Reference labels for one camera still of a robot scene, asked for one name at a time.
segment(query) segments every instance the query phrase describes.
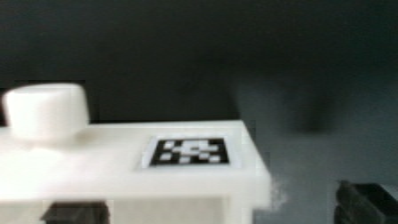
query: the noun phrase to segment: black and white checkered pattern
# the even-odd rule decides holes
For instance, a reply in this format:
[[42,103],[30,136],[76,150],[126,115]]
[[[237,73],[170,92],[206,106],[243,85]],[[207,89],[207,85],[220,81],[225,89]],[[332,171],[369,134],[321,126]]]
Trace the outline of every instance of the black and white checkered pattern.
[[221,138],[158,140],[150,166],[229,164]]

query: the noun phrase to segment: dark background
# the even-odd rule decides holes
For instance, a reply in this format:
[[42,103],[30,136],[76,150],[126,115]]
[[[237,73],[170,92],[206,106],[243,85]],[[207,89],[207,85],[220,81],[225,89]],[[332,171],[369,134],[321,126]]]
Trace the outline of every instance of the dark background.
[[339,179],[398,184],[396,0],[0,1],[1,91],[53,81],[92,123],[245,121],[287,198],[257,223],[332,223]]

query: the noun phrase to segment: black object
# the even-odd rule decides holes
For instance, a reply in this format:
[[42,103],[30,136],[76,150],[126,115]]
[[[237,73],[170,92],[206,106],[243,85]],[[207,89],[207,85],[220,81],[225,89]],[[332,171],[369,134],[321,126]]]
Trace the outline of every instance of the black object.
[[54,202],[40,217],[46,224],[108,224],[104,202]]
[[398,202],[374,183],[341,182],[333,224],[398,224]]

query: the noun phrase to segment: white table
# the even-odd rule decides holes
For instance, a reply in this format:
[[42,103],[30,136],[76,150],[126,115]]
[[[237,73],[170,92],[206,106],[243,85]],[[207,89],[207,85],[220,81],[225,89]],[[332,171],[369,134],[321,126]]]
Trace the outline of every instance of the white table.
[[[142,166],[156,137],[200,136],[225,137],[230,165]],[[102,200],[111,224],[248,224],[269,191],[241,121],[90,125],[56,148],[24,145],[0,129],[0,223],[42,223],[53,201]]]

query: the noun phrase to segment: cylindrical cap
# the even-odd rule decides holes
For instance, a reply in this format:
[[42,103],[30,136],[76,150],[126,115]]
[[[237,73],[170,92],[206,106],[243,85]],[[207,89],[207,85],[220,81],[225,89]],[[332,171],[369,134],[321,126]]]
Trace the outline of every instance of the cylindrical cap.
[[83,88],[76,84],[40,84],[3,95],[5,120],[14,137],[30,142],[72,138],[88,124]]

